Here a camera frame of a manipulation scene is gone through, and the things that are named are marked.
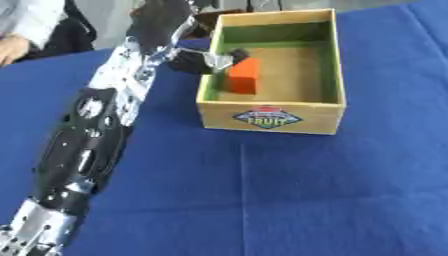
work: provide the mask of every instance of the gray floor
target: gray floor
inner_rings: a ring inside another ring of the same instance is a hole
[[[80,9],[98,29],[97,48],[109,48],[124,38],[129,26],[129,12],[141,0],[76,0]],[[246,0],[220,0],[221,9],[245,8]],[[278,2],[285,10],[310,8],[336,8],[338,11],[350,11],[397,4],[410,0],[252,0],[257,11],[279,9]]]

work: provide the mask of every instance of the silver metal plate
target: silver metal plate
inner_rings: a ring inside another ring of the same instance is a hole
[[[43,208],[28,199],[10,226],[0,231],[0,256],[26,256],[33,248],[51,249],[57,255],[77,218]]]

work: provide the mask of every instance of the table surface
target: table surface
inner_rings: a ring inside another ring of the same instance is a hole
[[[199,78],[162,67],[66,255],[448,255],[447,11],[427,0],[338,16],[348,109],[337,136],[206,130]],[[0,70],[2,222],[108,54]]]

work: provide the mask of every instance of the black arm casing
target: black arm casing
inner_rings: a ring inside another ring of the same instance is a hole
[[[63,116],[35,168],[32,198],[41,205],[81,217],[88,211],[91,196],[104,189],[132,131],[121,125],[115,98],[115,89],[83,89]],[[78,113],[89,99],[103,104],[91,119]],[[85,190],[69,189],[70,184]]]

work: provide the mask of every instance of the cable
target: cable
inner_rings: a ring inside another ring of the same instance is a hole
[[[278,9],[280,11],[283,11],[283,0],[277,0],[277,4],[278,4]]]
[[[247,0],[246,12],[254,12],[255,8],[252,4],[252,0]]]

